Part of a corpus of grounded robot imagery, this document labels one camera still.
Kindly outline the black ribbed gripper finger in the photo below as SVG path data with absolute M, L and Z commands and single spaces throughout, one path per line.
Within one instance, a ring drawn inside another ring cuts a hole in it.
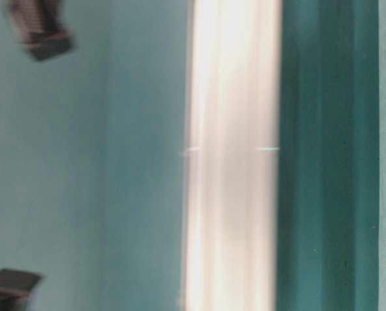
M 43 275 L 31 271 L 0 269 L 0 311 L 28 310 Z
M 62 24 L 59 0 L 12 0 L 6 12 L 21 46 L 32 59 L 43 62 L 73 49 L 70 33 Z

